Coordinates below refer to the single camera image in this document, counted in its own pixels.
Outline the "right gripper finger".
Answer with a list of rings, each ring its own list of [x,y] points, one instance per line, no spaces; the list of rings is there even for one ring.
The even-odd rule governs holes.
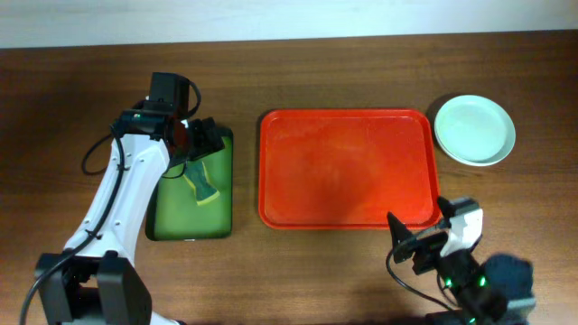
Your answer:
[[[396,248],[399,244],[412,237],[412,232],[392,212],[387,213],[387,223],[389,225],[393,248]]]
[[[437,204],[444,219],[449,219],[454,216],[454,206],[450,200],[440,196],[437,198]]]

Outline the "green and yellow sponge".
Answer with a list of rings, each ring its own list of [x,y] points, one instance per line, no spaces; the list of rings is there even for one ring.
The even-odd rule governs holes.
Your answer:
[[[184,178],[193,189],[199,206],[212,202],[220,195],[219,190],[210,182],[208,169],[203,161],[188,162]]]

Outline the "light green plate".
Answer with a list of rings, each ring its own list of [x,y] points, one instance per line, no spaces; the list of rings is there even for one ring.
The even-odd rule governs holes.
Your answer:
[[[443,103],[433,121],[438,137],[498,137],[517,139],[507,111],[496,102],[476,95],[460,95]]]

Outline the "white plate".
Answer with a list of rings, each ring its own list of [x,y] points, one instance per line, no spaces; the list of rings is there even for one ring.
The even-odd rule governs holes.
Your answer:
[[[441,149],[454,161],[485,167],[503,161],[512,152],[516,139],[498,137],[438,137]]]

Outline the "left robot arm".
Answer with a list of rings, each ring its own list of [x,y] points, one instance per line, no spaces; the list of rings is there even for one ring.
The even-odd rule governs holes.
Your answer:
[[[59,254],[43,254],[24,298],[25,323],[39,295],[50,324],[167,324],[135,270],[139,229],[159,180],[180,165],[198,204],[219,196],[202,158],[225,145],[212,118],[194,119],[200,98],[184,76],[155,72],[149,95],[110,126],[111,154],[89,211]]]

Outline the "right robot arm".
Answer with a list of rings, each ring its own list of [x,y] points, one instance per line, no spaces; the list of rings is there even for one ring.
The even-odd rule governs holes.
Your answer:
[[[483,209],[464,197],[437,199],[442,218],[417,233],[393,213],[387,214],[392,248],[386,269],[408,292],[433,302],[442,311],[424,316],[427,324],[527,324],[536,307],[531,262],[509,254],[495,254],[478,262],[472,252],[482,239]],[[403,281],[392,264],[412,260],[414,274],[436,272],[436,285],[445,302]]]

